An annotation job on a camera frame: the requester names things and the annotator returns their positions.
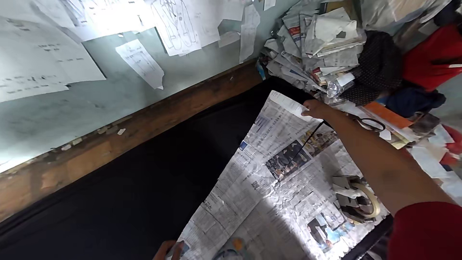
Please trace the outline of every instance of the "fingers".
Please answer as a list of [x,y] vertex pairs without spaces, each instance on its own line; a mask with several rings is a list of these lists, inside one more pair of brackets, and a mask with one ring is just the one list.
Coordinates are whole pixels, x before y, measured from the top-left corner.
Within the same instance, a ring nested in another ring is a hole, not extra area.
[[180,244],[178,244],[178,246],[175,248],[175,251],[173,252],[173,256],[172,256],[171,260],[179,260],[180,259],[180,255],[181,255],[181,251],[183,250],[183,246],[184,246],[184,241],[181,241]]
[[303,102],[303,106],[306,107],[306,108],[311,109],[312,106],[315,106],[315,105],[317,105],[319,103],[320,103],[320,101],[317,100],[317,99],[310,99],[310,100],[305,100],[305,102]]
[[165,255],[170,250],[170,248],[175,245],[175,243],[175,240],[164,241],[162,245],[160,245],[159,250],[157,250],[157,253],[152,260],[164,260]]
[[310,108],[311,103],[312,103],[311,100],[305,100],[305,102],[303,102],[303,106],[306,108]]
[[302,112],[302,116],[304,116],[304,117],[306,117],[306,116],[311,116],[311,113],[310,113],[309,110],[303,111],[303,112]]

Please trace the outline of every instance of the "newspaper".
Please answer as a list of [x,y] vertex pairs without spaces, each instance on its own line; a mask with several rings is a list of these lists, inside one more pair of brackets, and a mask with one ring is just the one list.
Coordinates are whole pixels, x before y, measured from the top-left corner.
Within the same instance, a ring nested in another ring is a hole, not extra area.
[[290,113],[297,109],[281,96],[270,94],[184,228],[178,240],[190,250],[182,259],[338,259],[382,220],[354,224],[342,215],[331,177],[361,172],[326,125],[302,148],[320,122]]

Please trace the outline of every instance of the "pencil drawing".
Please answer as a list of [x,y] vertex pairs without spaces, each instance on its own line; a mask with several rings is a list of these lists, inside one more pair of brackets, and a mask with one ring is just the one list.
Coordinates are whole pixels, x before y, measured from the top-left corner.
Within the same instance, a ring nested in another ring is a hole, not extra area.
[[166,48],[181,50],[196,42],[193,25],[183,0],[154,0],[151,11],[160,17],[165,26],[158,30],[165,29],[167,33],[167,39],[163,39]]
[[129,56],[129,58],[132,59],[133,63],[140,68],[140,71],[142,71],[143,76],[147,76],[150,72],[156,70],[156,68],[149,61],[149,59],[146,57],[146,54],[144,54],[143,51],[133,53]]

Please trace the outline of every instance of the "black cloth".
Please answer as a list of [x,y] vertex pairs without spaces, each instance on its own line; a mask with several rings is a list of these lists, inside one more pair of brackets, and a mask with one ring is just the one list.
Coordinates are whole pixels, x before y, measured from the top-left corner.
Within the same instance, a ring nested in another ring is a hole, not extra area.
[[396,114],[410,118],[415,112],[428,113],[445,102],[446,97],[437,90],[427,92],[422,87],[405,87],[390,95],[386,105]]
[[392,37],[382,31],[366,31],[367,40],[352,73],[354,86],[340,97],[356,105],[374,101],[384,90],[397,89],[402,80],[402,55]]
[[176,239],[271,92],[272,77],[210,107],[0,223],[0,259],[151,260]]

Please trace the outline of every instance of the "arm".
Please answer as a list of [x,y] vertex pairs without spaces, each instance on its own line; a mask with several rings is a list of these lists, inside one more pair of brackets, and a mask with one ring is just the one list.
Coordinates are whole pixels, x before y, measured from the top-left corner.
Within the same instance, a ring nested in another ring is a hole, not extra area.
[[314,99],[303,104],[303,116],[326,120],[385,207],[395,215],[406,206],[429,201],[454,201],[420,168],[391,144],[349,119],[343,112]]

